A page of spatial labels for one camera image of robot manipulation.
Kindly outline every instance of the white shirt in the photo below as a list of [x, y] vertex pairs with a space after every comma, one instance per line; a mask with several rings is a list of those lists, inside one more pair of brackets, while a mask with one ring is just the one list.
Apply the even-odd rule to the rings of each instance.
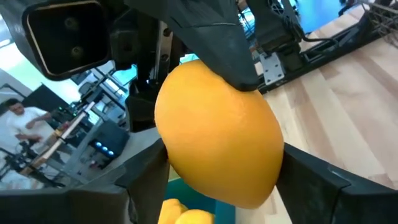
[[[22, 115], [16, 115], [14, 113], [10, 114], [7, 119], [7, 126], [9, 128], [10, 134], [13, 136], [17, 134], [38, 134], [43, 137], [42, 142], [45, 141], [54, 132], [54, 129], [51, 128], [51, 126], [47, 122], [36, 121], [32, 129], [27, 129], [26, 124], [29, 121], [38, 118], [39, 116], [45, 115], [46, 113], [46, 111], [40, 108], [28, 107], [25, 108], [25, 112]], [[35, 144], [33, 149], [37, 149], [40, 146], [40, 144]]]

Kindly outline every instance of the black plastic part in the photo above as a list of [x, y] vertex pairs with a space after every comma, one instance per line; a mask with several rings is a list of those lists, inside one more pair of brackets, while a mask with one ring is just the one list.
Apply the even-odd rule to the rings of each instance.
[[157, 223], [165, 197], [170, 165], [161, 139], [124, 164], [126, 174], [115, 185], [124, 187], [135, 203], [139, 224]]
[[256, 18], [255, 35], [263, 51], [273, 52], [282, 44], [294, 41], [292, 34], [284, 27], [281, 16], [272, 11], [268, 1], [246, 2]]
[[110, 59], [102, 6], [93, 1], [74, 2], [15, 0], [0, 5], [18, 49], [51, 80], [70, 78]]
[[88, 103], [99, 102], [104, 97], [104, 90], [102, 88], [95, 88], [81, 96], [81, 101]]
[[137, 59], [136, 87], [138, 92], [142, 93], [150, 90], [147, 81], [151, 70], [155, 67], [159, 21], [140, 11], [135, 11], [137, 14], [139, 43], [141, 45]]
[[[136, 81], [132, 82], [130, 89], [134, 89], [135, 85]], [[155, 85], [150, 87], [142, 93], [130, 94], [125, 100], [131, 132], [136, 133], [155, 127], [155, 102], [159, 88]]]
[[76, 189], [0, 191], [0, 223], [155, 224], [169, 178], [161, 139]]
[[396, 222], [397, 191], [289, 144], [277, 188], [294, 224]]
[[76, 83], [76, 85], [80, 85], [88, 76], [90, 75], [90, 71], [81, 72], [72, 76], [70, 79]]
[[[189, 49], [237, 90], [257, 88], [257, 73], [235, 0], [124, 2], [166, 22]], [[158, 7], [153, 6], [159, 5], [168, 12], [157, 14]]]
[[114, 30], [110, 41], [115, 68], [130, 69], [131, 64], [137, 62], [137, 55], [141, 47], [137, 31], [131, 29]]
[[[388, 6], [391, 2], [392, 0], [375, 1], [375, 3], [378, 3], [382, 6]], [[297, 55], [302, 59], [302, 64], [300, 67], [295, 67], [295, 70], [286, 69], [284, 79], [271, 85], [266, 85], [263, 75], [259, 75], [259, 91], [262, 94], [265, 94], [268, 91], [291, 82], [292, 80], [295, 80], [296, 78], [301, 77], [312, 70], [320, 68], [323, 65], [338, 59], [339, 57], [349, 54], [356, 49], [359, 49], [366, 44], [381, 38], [380, 33], [377, 31], [378, 28], [372, 25], [367, 13], [368, 12], [366, 12], [356, 24], [330, 37], [330, 39], [334, 41], [324, 40], [310, 49], [300, 53], [297, 52]], [[291, 67], [292, 65], [291, 62], [289, 62], [289, 65], [284, 62], [281, 63], [287, 67]]]
[[100, 142], [102, 146], [106, 146], [109, 151], [113, 152], [112, 156], [107, 155], [107, 157], [115, 159], [123, 153], [123, 150], [130, 139], [130, 135], [125, 129], [120, 128], [113, 120], [108, 119], [100, 124], [91, 138], [93, 146], [95, 145], [95, 142]]

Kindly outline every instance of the wooden surface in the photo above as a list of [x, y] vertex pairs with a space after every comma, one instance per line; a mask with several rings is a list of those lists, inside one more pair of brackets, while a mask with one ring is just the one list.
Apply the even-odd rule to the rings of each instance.
[[[361, 6], [310, 37], [356, 23]], [[311, 44], [303, 43], [303, 49]], [[266, 95], [285, 141], [340, 168], [398, 188], [398, 49], [379, 39]], [[238, 224], [291, 223], [275, 191]]]

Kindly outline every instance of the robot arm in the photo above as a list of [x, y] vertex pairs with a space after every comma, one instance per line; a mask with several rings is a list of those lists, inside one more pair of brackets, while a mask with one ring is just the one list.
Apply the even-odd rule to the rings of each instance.
[[140, 52], [153, 51], [153, 28], [159, 26], [155, 18], [235, 88], [251, 91], [258, 86], [234, 0], [3, 2], [0, 12], [18, 48], [52, 80], [111, 59], [117, 65], [137, 63]]

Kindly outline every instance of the yellow object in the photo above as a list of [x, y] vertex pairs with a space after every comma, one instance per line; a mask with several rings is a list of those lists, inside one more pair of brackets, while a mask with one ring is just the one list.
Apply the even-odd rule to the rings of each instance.
[[214, 224], [215, 216], [203, 210], [192, 209], [184, 212], [175, 224]]
[[271, 194], [284, 140], [257, 90], [234, 89], [199, 60], [183, 63], [160, 89], [155, 122], [170, 164], [198, 192], [242, 208]]
[[158, 224], [175, 224], [179, 216], [187, 210], [186, 206], [181, 204], [178, 199], [165, 200], [162, 204]]

